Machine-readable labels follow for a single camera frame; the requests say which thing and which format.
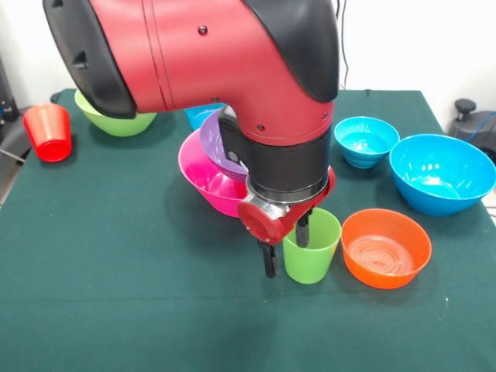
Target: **purple bowl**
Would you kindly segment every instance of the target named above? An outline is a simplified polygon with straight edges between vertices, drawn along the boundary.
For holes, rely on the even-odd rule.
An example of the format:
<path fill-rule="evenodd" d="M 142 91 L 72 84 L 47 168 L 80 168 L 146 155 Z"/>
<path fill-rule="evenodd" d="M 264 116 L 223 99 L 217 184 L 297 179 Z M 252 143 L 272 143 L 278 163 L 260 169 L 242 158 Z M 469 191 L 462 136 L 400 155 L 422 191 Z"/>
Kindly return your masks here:
<path fill-rule="evenodd" d="M 229 160 L 224 152 L 224 145 L 220 136 L 219 114 L 220 112 L 212 113 L 200 128 L 203 150 L 210 161 L 227 177 L 232 178 L 234 181 L 244 182 L 248 172 L 239 164 Z"/>

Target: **magenta bowl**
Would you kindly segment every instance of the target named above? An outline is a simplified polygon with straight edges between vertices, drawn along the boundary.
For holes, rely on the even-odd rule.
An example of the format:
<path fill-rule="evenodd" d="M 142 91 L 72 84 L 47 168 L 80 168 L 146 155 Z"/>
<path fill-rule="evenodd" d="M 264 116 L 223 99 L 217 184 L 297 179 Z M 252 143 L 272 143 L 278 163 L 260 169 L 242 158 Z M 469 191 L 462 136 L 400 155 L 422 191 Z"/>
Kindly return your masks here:
<path fill-rule="evenodd" d="M 181 173 L 212 207 L 224 215 L 239 218 L 238 205 L 246 197 L 246 183 L 221 172 L 203 150 L 200 130 L 194 131 L 179 149 Z"/>

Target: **green cup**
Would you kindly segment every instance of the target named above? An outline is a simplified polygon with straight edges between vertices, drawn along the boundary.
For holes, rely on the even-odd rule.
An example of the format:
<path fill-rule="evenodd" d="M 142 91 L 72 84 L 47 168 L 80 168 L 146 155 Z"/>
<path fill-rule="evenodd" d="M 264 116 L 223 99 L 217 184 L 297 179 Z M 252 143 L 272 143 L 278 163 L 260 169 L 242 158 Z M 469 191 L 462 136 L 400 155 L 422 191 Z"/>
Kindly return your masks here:
<path fill-rule="evenodd" d="M 326 276 L 341 238 L 341 224 L 324 209 L 314 209 L 309 225 L 310 241 L 306 248 L 296 243 L 294 229 L 283 240 L 286 272 L 302 284 L 314 284 Z"/>
<path fill-rule="evenodd" d="M 157 114 L 137 114 L 134 119 L 114 119 L 96 111 L 86 100 L 82 93 L 76 90 L 74 97 L 77 106 L 84 116 L 98 128 L 111 136 L 129 137 L 144 132 L 155 119 Z"/>

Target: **white wall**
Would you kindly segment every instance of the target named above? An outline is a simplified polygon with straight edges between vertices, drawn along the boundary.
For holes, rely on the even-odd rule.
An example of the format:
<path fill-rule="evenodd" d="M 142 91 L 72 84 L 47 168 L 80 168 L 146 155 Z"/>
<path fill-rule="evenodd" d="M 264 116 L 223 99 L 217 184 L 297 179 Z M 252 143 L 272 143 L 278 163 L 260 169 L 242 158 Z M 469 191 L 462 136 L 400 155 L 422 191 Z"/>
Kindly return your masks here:
<path fill-rule="evenodd" d="M 48 102 L 54 92 L 74 86 L 41 0 L 0 0 L 0 55 L 19 107 Z"/>
<path fill-rule="evenodd" d="M 349 89 L 420 89 L 442 124 L 462 96 L 496 109 L 494 0 L 347 1 Z M 0 54 L 21 106 L 74 86 L 41 0 L 0 0 Z"/>

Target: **small blue bowl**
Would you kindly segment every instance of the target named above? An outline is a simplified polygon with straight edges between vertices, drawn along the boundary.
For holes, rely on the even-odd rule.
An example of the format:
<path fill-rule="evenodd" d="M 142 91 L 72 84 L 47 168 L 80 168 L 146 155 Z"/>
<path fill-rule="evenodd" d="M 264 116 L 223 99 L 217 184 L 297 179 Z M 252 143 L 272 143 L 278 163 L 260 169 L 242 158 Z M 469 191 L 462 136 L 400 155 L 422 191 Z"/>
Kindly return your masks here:
<path fill-rule="evenodd" d="M 334 137 L 346 161 L 361 169 L 378 165 L 400 140 L 391 124 L 364 116 L 340 122 L 334 129 Z"/>
<path fill-rule="evenodd" d="M 461 212 L 496 186 L 496 167 L 486 154 L 448 136 L 405 138 L 391 151 L 389 160 L 403 198 L 426 215 Z"/>
<path fill-rule="evenodd" d="M 203 122 L 214 112 L 219 111 L 225 105 L 223 103 L 215 103 L 213 105 L 197 106 L 186 108 L 184 111 L 188 116 L 189 125 L 193 130 L 200 128 Z"/>

